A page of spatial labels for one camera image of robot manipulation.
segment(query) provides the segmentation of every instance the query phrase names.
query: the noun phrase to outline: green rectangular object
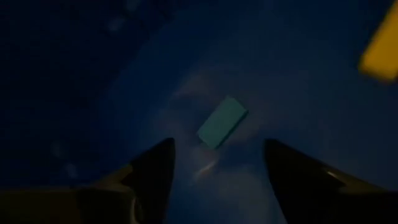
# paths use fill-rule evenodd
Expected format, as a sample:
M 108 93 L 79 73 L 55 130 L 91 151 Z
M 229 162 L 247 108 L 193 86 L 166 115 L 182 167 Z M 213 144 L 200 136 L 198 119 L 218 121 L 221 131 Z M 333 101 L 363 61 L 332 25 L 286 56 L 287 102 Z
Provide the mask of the green rectangular object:
M 227 96 L 197 134 L 210 148 L 216 149 L 229 137 L 247 112 L 238 101 Z

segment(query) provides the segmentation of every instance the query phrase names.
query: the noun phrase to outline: yellow object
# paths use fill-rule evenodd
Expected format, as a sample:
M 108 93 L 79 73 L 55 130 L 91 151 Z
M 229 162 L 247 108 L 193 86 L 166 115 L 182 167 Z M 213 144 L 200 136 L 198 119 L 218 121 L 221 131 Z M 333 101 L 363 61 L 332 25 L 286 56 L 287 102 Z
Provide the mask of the yellow object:
M 398 77 L 398 0 L 363 54 L 359 69 L 382 80 Z

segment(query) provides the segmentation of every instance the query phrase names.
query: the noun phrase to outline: green block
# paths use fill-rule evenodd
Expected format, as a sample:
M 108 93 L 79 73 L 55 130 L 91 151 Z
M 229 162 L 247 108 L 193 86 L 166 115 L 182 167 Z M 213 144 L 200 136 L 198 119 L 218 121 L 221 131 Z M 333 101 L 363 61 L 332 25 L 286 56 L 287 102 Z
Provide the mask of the green block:
M 200 127 L 197 134 L 210 148 L 219 147 L 247 114 L 234 98 L 227 96 Z

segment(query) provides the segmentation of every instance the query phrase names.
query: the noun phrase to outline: blue surface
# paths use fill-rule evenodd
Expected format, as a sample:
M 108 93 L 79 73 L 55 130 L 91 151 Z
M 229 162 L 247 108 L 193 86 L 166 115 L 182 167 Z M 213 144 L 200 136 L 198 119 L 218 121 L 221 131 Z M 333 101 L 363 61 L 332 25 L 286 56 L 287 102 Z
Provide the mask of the blue surface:
M 93 106 L 61 114 L 68 125 L 58 142 L 76 165 L 76 181 L 172 136 L 169 223 L 284 223 L 261 159 L 263 139 L 277 138 L 397 190 L 398 87 L 356 69 L 390 3 L 218 1 L 176 12 Z M 226 95 L 250 114 L 211 151 L 195 132 Z M 50 151 L 30 153 L 51 161 Z M 57 162 L 36 170 L 49 167 L 65 182 Z

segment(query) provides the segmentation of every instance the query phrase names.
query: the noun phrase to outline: dark blue floor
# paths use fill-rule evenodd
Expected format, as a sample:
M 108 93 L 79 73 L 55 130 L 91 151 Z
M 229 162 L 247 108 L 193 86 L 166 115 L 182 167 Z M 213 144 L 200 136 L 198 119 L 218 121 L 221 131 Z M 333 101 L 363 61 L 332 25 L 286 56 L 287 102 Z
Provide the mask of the dark blue floor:
M 74 164 L 74 181 L 86 183 L 174 137 L 169 223 L 284 223 L 261 159 L 263 139 L 277 138 L 397 190 L 398 86 L 356 68 L 390 3 L 218 1 L 176 11 L 105 94 L 83 110 L 52 113 L 65 119 L 59 140 L 43 143 L 51 149 L 15 152 L 36 165 L 20 170 L 27 177 L 18 183 L 36 171 L 65 183 L 66 162 L 53 159 L 54 148 Z M 226 95 L 249 114 L 212 151 L 195 133 Z M 50 124 L 41 136 L 59 127 Z M 18 174 L 8 161 L 3 179 Z

